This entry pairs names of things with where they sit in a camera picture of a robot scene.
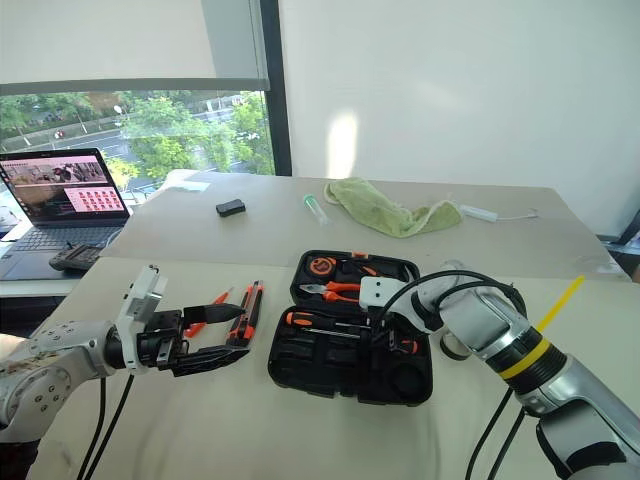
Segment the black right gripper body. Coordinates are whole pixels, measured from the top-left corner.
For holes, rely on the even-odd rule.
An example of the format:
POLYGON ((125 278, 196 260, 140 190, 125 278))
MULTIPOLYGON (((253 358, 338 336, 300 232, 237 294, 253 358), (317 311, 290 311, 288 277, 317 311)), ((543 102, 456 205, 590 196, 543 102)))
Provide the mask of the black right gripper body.
POLYGON ((384 311, 382 307, 369 306, 368 318, 370 327, 375 334, 385 334, 396 326, 396 315, 392 311, 384 311))

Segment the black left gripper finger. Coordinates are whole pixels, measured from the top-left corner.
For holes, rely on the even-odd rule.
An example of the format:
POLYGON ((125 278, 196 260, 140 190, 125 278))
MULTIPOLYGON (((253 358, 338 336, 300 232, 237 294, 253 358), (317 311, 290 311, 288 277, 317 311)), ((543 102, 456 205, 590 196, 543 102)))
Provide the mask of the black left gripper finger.
POLYGON ((175 377, 205 373, 229 366, 249 353, 248 347, 219 345, 201 348, 194 353, 178 355, 172 361, 175 377))
POLYGON ((245 313, 238 305, 220 303, 185 307, 183 319, 185 324, 213 324, 233 320, 245 313))

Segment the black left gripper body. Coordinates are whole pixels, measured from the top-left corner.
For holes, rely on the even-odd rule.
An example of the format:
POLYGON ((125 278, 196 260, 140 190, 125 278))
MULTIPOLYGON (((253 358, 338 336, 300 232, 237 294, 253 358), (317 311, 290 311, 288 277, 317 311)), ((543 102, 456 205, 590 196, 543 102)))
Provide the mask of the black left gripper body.
POLYGON ((181 310, 155 312, 144 330, 137 334, 137 355, 148 368, 172 373, 186 373, 183 360, 189 350, 184 337, 184 318, 181 310))

